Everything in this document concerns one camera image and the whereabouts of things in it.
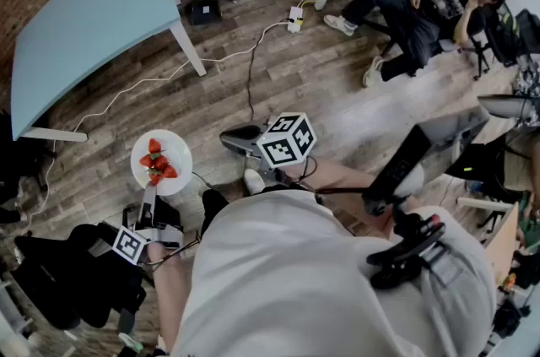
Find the wooden board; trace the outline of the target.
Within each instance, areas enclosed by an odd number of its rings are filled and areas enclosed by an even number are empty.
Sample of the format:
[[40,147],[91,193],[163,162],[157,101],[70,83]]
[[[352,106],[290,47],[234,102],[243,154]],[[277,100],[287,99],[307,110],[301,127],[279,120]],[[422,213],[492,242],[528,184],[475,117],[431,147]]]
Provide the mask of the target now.
[[495,226],[486,240],[484,249],[494,272],[497,286],[501,286],[510,273],[519,219],[519,203],[514,203]]

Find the white round plate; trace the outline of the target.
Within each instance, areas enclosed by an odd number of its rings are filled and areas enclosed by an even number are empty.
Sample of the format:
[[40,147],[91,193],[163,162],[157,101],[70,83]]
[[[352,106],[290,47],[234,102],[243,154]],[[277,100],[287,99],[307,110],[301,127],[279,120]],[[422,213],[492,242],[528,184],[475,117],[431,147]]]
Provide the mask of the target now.
[[149,151],[150,141],[158,143],[161,153],[175,169],[176,177],[166,177],[157,184],[159,196],[172,196],[183,189],[192,178],[192,155],[186,142],[177,134],[164,130],[154,129],[143,134],[133,145],[131,151],[131,169],[136,182],[141,188],[151,183],[149,168],[140,162]]

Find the person's white shoe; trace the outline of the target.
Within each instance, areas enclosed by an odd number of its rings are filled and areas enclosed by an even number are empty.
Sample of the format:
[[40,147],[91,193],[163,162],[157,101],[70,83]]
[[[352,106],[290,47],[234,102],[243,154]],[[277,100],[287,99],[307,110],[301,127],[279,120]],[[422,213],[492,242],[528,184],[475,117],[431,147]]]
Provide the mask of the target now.
[[245,169],[243,181],[250,195],[261,193],[266,188],[263,178],[253,169]]

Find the black bar device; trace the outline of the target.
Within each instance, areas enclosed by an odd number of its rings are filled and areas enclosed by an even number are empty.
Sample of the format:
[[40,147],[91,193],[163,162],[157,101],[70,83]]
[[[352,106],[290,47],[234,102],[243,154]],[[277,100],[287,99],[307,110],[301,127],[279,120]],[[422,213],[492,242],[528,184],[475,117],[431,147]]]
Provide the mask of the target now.
[[400,205],[410,196],[410,192],[398,188],[431,146],[423,124],[414,125],[396,153],[363,194],[364,207],[370,216],[379,217],[386,206]]

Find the black clamp mount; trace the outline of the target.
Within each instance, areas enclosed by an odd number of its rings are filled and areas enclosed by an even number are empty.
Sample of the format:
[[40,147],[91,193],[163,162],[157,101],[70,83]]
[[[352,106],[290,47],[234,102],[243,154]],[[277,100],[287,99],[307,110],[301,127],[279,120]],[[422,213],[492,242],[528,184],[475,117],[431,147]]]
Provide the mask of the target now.
[[432,267],[448,252],[440,238],[446,225],[438,214],[423,219],[417,213],[405,214],[401,209],[394,211],[394,233],[402,240],[383,252],[367,257],[366,262],[379,268],[370,283],[375,289],[394,289],[415,280],[424,270]]

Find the person's left forearm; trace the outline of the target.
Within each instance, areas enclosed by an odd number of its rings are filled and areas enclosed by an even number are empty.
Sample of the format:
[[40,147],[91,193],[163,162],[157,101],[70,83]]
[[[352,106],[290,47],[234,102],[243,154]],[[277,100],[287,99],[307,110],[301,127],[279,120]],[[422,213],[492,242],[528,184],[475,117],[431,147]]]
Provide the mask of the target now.
[[192,285],[193,257],[176,254],[154,272],[154,287],[159,308],[160,333],[165,350],[171,355]]

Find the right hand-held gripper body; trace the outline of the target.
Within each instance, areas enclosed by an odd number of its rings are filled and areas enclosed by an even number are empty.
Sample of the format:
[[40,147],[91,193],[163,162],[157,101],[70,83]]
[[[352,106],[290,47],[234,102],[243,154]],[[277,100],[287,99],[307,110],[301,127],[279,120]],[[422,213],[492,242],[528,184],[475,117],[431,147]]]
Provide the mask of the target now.
[[284,186],[299,185],[316,135],[303,112],[284,112],[256,121],[259,134],[251,142],[251,156],[259,160],[259,171]]

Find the person's right forearm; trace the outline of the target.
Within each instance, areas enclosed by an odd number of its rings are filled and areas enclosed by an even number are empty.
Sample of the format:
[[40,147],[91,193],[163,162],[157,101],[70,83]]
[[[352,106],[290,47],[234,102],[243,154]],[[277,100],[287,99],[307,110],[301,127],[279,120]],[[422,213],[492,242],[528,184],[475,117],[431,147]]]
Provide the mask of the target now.
[[[291,180],[297,181],[305,176],[303,184],[313,191],[323,188],[363,188],[369,187],[375,176],[348,168],[338,162],[324,159],[307,159],[303,164],[289,165],[281,171]],[[362,197],[355,193],[334,194],[330,196],[334,204],[353,215],[378,235],[389,238],[393,230],[392,208],[387,206],[379,217],[370,216]]]

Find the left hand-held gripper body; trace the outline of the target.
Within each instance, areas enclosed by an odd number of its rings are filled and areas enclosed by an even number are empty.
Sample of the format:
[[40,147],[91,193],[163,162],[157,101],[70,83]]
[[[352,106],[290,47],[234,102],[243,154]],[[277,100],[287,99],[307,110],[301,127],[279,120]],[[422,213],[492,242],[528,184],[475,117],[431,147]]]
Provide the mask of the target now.
[[112,251],[132,265],[157,265],[161,260],[156,262],[143,260],[143,252],[150,243],[159,243],[170,250],[171,255],[179,253],[184,245],[184,233],[179,213],[162,201],[158,195],[152,217],[142,216],[142,203],[137,220],[133,224],[129,224],[127,216],[124,215],[122,226],[112,244]]

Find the white power strip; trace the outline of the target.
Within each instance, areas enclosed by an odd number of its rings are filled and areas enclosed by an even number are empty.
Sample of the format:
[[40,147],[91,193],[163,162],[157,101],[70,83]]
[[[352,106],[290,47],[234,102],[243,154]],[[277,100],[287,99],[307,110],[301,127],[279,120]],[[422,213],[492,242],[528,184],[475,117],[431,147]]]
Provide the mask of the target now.
[[289,11],[288,32],[298,33],[304,22],[303,8],[293,6]]

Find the black dustpan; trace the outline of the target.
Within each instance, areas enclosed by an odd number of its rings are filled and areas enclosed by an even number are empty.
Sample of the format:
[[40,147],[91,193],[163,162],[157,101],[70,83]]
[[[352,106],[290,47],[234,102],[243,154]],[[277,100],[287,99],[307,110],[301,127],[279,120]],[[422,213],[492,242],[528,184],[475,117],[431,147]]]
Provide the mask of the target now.
[[219,0],[194,0],[186,6],[191,25],[205,25],[222,20]]

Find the person's white shirt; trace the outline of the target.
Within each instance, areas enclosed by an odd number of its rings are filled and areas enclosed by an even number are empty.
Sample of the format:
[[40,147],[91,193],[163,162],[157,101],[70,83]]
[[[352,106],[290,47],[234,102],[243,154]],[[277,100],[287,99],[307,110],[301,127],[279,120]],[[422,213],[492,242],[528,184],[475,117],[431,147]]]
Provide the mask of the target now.
[[305,191],[222,209],[196,251],[171,357],[478,357],[496,310],[482,245],[443,208],[447,253],[417,279],[370,284],[392,243],[350,235]]

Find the person's black trouser leg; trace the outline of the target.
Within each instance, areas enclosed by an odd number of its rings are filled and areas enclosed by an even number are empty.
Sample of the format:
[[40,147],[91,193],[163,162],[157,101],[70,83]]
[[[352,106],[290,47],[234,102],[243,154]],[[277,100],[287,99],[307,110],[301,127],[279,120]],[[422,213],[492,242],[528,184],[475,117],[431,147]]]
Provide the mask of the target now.
[[202,222],[200,236],[204,236],[216,215],[230,203],[220,192],[214,189],[208,189],[202,194],[202,204],[204,207],[204,220]]

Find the black bag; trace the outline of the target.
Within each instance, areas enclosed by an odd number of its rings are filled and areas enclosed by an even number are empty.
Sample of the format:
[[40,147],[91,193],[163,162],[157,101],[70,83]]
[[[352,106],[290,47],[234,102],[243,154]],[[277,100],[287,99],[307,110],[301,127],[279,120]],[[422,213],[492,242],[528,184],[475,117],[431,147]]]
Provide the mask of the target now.
[[116,311],[117,330],[131,333],[146,291],[142,270],[112,250],[118,231],[100,222],[76,226],[65,240],[14,238],[22,262],[13,278],[53,327],[103,328]]

